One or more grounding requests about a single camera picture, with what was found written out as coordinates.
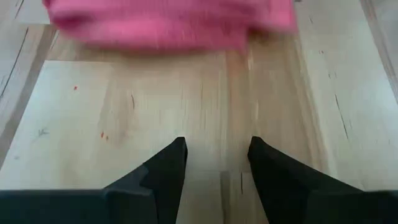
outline pink cloth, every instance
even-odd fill
[[[244,49],[248,30],[296,29],[292,0],[44,0],[66,35],[124,49]]]

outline black plastic piece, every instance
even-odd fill
[[[270,224],[398,223],[397,192],[363,192],[253,137],[248,158]]]
[[[2,224],[176,222],[187,145],[177,138],[143,165],[97,190],[2,190]]]

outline pink towel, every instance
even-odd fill
[[[44,0],[50,20],[88,44],[244,49],[248,30],[296,29],[292,0]]]

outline black object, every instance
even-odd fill
[[[248,158],[270,224],[398,223],[398,192],[363,192],[253,137]]]
[[[185,139],[177,138],[104,189],[2,190],[0,223],[175,223],[187,155]]]

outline wooden surface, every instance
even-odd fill
[[[245,54],[179,55],[87,47],[44,25],[40,1],[1,4],[0,111],[18,105],[0,115],[1,189],[104,187],[185,136],[178,223],[265,223],[253,135],[355,187],[398,189],[395,53],[379,53],[394,39],[359,0],[297,2],[298,34],[255,35]],[[393,21],[385,9],[373,19]]]

